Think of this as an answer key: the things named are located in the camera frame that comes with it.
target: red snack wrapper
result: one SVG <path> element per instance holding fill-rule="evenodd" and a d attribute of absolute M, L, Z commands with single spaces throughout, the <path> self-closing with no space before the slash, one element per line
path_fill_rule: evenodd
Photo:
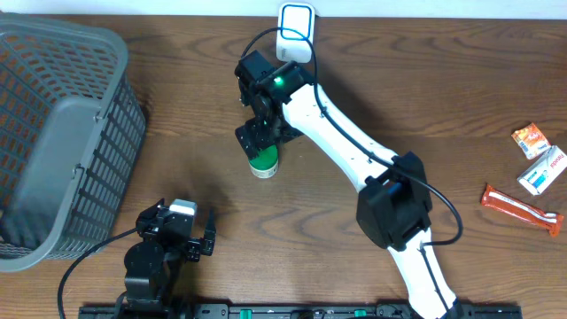
<path fill-rule="evenodd" d="M 539 208 L 525 204 L 501 191 L 497 191 L 490 185 L 486 186 L 486 191 L 482 196 L 480 204 L 519 218 L 524 222 L 529 222 L 532 225 L 543 227 L 549 231 L 551 237 L 559 235 L 559 230 L 563 224 L 563 216 L 560 214 L 546 213 Z"/>

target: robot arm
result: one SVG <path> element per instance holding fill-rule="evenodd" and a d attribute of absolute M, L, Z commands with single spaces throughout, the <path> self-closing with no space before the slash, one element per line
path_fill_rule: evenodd
<path fill-rule="evenodd" d="M 236 131 L 249 159 L 268 146 L 285 143 L 301 133 L 311 138 L 340 166 L 359 192 L 357 222 L 375 244 L 387 249 L 394 258 L 408 288 L 412 308 L 425 319 L 444 317 L 447 310 L 449 314 L 445 317 L 458 313 L 456 297 L 443 278 L 432 247 L 423 247 L 430 268 L 420 252 L 422 243 L 431 241 L 431 222 L 427 216 L 431 198 L 427 190 L 369 160 L 343 137 L 322 116 L 315 101 L 313 79 L 297 63 L 290 62 L 275 70 L 254 51 L 239 62 L 236 75 L 241 100 L 252 105 L 255 114 L 254 119 Z M 423 165 L 413 153 L 398 157 L 378 144 L 332 104 L 320 85 L 318 90 L 328 115 L 349 136 L 380 159 L 425 180 Z"/>
<path fill-rule="evenodd" d="M 190 318 L 183 304 L 171 304 L 171 292 L 186 261 L 198 262 L 211 256 L 216 240 L 213 211 L 209 213 L 202 238 L 191 236 L 197 204 L 164 200 L 141 212 L 136 220 L 142 242 L 124 257 L 125 297 L 128 304 L 114 311 L 117 318 Z"/>

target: small box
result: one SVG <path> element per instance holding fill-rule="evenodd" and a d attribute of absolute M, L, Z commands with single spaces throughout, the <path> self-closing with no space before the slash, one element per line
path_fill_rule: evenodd
<path fill-rule="evenodd" d="M 517 180 L 532 194 L 540 195 L 567 167 L 565 153 L 551 146 Z"/>
<path fill-rule="evenodd" d="M 512 134 L 512 137 L 522 148 L 525 157 L 529 160 L 535 159 L 551 147 L 549 141 L 533 123 L 525 128 L 517 130 L 514 134 Z"/>

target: orange snack box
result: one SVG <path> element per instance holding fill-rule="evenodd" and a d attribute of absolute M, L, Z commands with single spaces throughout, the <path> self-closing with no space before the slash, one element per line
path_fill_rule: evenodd
<path fill-rule="evenodd" d="M 512 134 L 512 137 L 520 145 L 525 153 L 525 157 L 529 160 L 535 159 L 551 147 L 549 141 L 533 123 L 517 130 Z"/>
<path fill-rule="evenodd" d="M 559 235 L 559 230 L 563 224 L 563 216 L 560 214 L 546 213 L 539 208 L 525 204 L 497 191 L 490 185 L 486 186 L 486 191 L 482 196 L 480 204 L 519 218 L 524 222 L 529 222 L 532 225 L 543 227 L 549 231 L 551 237 Z"/>

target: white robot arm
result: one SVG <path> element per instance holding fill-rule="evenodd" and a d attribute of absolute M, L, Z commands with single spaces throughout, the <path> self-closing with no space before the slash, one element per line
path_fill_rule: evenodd
<path fill-rule="evenodd" d="M 309 74 L 296 63 L 275 70 L 254 51 L 241 59 L 236 75 L 241 100 L 250 104 L 256 115 L 236 131 L 249 159 L 271 144 L 285 143 L 300 133 L 311 138 L 359 192 L 357 222 L 375 244 L 386 248 L 394 258 L 408 288 L 411 307 L 425 319 L 450 318 L 458 313 L 456 296 L 445 282 L 432 247 L 423 245 L 431 242 L 429 193 L 425 189 L 412 190 L 415 185 L 398 183 L 388 167 L 369 159 L 339 132 L 322 114 Z M 396 165 L 398 159 L 403 159 L 356 127 L 332 104 L 322 87 L 317 87 L 326 115 L 352 139 L 388 164 Z M 416 160 L 423 171 L 415 155 L 409 158 Z"/>
<path fill-rule="evenodd" d="M 365 146 L 367 150 L 373 151 L 379 158 L 392 163 L 392 158 L 397 155 L 394 151 L 383 147 L 362 132 L 332 104 L 321 86 L 318 86 L 318 90 L 319 97 L 327 107 L 329 115 L 344 131 Z M 375 161 L 369 161 L 366 155 L 346 140 L 325 117 L 321 116 L 321 111 L 315 102 L 312 85 L 305 84 L 291 94 L 291 102 L 283 104 L 282 112 L 285 120 L 292 127 L 311 138 L 337 163 L 353 183 L 356 191 L 361 191 L 366 187 L 365 181 L 369 176 L 377 178 L 387 170 L 386 167 Z M 425 319 L 441 318 L 446 310 L 435 291 L 435 286 L 419 251 L 421 243 L 426 242 L 431 242 L 431 228 L 421 230 L 413 236 L 406 243 L 407 247 L 404 251 L 398 252 L 392 247 L 388 247 L 388 251 L 396 261 L 408 287 L 411 307 Z M 424 249 L 441 295 L 451 307 L 456 297 L 443 278 L 432 247 L 426 246 Z"/>

